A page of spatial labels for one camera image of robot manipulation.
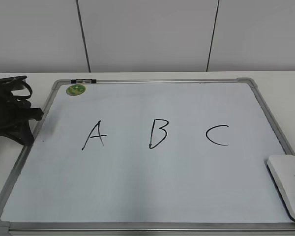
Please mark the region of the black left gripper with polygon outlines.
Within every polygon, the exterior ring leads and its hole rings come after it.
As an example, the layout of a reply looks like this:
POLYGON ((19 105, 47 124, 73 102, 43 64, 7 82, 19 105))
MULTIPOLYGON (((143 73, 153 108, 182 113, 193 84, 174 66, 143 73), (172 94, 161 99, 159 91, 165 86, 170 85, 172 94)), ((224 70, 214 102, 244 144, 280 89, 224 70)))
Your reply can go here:
MULTIPOLYGON (((14 95, 14 90, 31 87, 26 83, 27 76, 16 76, 0 79, 0 127, 8 126, 13 120, 13 113, 18 111, 23 120, 41 121, 44 113, 40 108, 30 108, 28 101, 31 95, 14 95)), ((23 121, 9 127, 0 128, 0 136, 12 139, 17 143, 29 146, 34 142, 34 137, 28 121, 23 121)))

